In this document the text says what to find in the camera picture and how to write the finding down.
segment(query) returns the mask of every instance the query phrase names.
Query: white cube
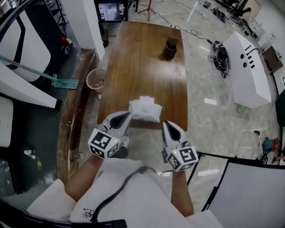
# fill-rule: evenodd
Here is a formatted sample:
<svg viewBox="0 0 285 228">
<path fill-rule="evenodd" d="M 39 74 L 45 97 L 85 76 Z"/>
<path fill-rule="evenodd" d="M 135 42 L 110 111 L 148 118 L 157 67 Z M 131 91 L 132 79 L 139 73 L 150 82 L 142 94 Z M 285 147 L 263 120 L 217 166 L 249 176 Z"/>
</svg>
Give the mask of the white cube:
<svg viewBox="0 0 285 228">
<path fill-rule="evenodd" d="M 120 140 L 103 131 L 94 129 L 89 140 L 89 151 L 102 159 L 111 157 L 119 150 Z"/>
<path fill-rule="evenodd" d="M 174 149 L 167 156 L 167 161 L 175 171 L 182 171 L 191 168 L 198 162 L 198 155 L 195 147 L 184 147 Z"/>
</svg>

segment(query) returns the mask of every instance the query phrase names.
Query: white t-shirt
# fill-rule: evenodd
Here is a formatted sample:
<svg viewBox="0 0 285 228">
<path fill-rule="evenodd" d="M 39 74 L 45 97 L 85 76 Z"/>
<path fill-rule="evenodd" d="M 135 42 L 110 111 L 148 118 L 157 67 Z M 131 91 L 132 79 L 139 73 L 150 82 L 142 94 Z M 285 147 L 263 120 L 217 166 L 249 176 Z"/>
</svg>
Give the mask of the white t-shirt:
<svg viewBox="0 0 285 228">
<path fill-rule="evenodd" d="M 129 159 L 107 159 L 91 188 L 77 203 L 65 193 L 63 183 L 56 180 L 32 203 L 28 212 L 58 221 L 90 222 L 97 206 L 140 166 Z M 131 228 L 222 228 L 210 211 L 183 217 L 167 198 L 160 178 L 150 170 L 132 176 L 123 191 L 99 212 L 98 221 L 125 219 Z"/>
</svg>

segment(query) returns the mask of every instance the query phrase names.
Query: crumpled paper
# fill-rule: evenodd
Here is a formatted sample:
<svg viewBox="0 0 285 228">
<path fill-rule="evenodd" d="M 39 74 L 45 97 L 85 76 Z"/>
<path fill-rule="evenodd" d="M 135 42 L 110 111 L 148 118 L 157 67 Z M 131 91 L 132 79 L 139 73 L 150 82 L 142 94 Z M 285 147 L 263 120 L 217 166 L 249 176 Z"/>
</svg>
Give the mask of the crumpled paper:
<svg viewBox="0 0 285 228">
<path fill-rule="evenodd" d="M 141 96 L 139 100 L 130 101 L 129 111 L 132 119 L 159 122 L 162 106 L 155 104 L 155 99 Z"/>
</svg>

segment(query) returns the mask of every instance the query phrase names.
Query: marble floor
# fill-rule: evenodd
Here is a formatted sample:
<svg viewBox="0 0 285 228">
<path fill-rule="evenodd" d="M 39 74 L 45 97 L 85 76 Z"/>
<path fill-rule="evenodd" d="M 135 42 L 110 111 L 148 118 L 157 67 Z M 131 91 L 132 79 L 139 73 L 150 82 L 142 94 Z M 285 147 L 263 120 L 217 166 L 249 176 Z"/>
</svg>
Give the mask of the marble floor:
<svg viewBox="0 0 285 228">
<path fill-rule="evenodd" d="M 200 37 L 206 37 L 211 41 L 224 42 L 234 31 L 243 35 L 243 32 L 236 26 L 232 25 L 231 20 L 226 23 L 221 22 L 213 15 L 210 8 L 203 7 L 202 1 L 196 0 L 179 0 L 192 9 L 177 3 L 175 0 L 153 0 L 151 7 L 172 23 L 181 28 L 190 31 L 195 29 Z M 140 3 L 147 5 L 147 0 L 140 0 Z M 228 12 L 215 1 L 211 1 L 212 6 L 219 7 L 227 16 Z M 151 13 L 150 22 L 147 21 L 147 12 L 137 14 L 134 8 L 130 9 L 130 21 L 140 21 L 153 24 L 169 26 L 158 14 Z M 106 48 L 106 53 L 100 62 L 100 68 L 105 69 L 108 66 L 112 44 L 116 38 L 120 24 L 106 24 L 109 30 L 110 44 Z M 270 138 L 278 137 L 278 126 L 275 113 L 276 92 L 271 77 L 268 75 L 269 87 L 272 96 L 272 103 L 255 108 L 247 109 L 243 113 L 237 113 L 237 104 L 233 102 L 231 76 L 226 79 L 222 78 L 219 71 L 208 60 L 208 55 L 212 54 L 212 46 L 207 40 L 201 40 L 184 31 L 181 32 L 184 39 L 184 54 L 187 73 L 187 96 L 188 96 L 188 131 L 186 132 L 192 145 L 198 151 L 225 155 L 239 158 L 255 159 L 261 154 L 258 136 L 252 131 L 261 129 L 261 139 L 266 136 Z M 256 41 L 252 37 L 247 37 L 253 44 Z M 218 76 L 216 81 L 214 76 L 209 72 L 207 67 Z M 205 98 L 216 101 L 216 105 L 205 103 Z M 88 100 L 83 128 L 81 132 L 80 152 L 82 159 L 79 161 L 82 165 L 89 157 L 87 141 L 97 125 L 97 115 L 100 100 L 98 94 L 91 91 Z M 130 138 L 128 158 L 140 160 L 142 163 L 153 167 L 156 171 L 162 172 L 170 170 L 169 164 L 163 162 L 161 151 L 163 142 L 161 131 L 146 129 L 128 129 Z M 212 189 L 216 186 L 224 171 L 227 160 L 213 157 L 202 157 L 194 173 L 193 179 L 189 185 L 195 211 L 200 211 L 208 199 Z M 215 174 L 202 175 L 200 171 L 216 170 Z M 165 185 L 171 191 L 171 173 L 164 176 Z"/>
</svg>

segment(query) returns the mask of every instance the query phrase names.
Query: table top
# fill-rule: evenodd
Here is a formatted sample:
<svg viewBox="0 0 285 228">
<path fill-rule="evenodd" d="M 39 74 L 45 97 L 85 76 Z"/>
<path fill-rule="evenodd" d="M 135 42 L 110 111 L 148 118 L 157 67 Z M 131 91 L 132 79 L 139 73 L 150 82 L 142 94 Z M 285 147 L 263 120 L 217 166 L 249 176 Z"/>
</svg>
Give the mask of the table top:
<svg viewBox="0 0 285 228">
<path fill-rule="evenodd" d="M 172 60 L 163 57 L 168 37 L 179 39 Z M 162 129 L 172 121 L 187 130 L 187 82 L 181 31 L 166 26 L 123 21 L 110 56 L 98 123 L 107 115 L 128 111 L 140 96 L 162 106 L 160 123 L 132 120 L 130 127 Z"/>
</svg>

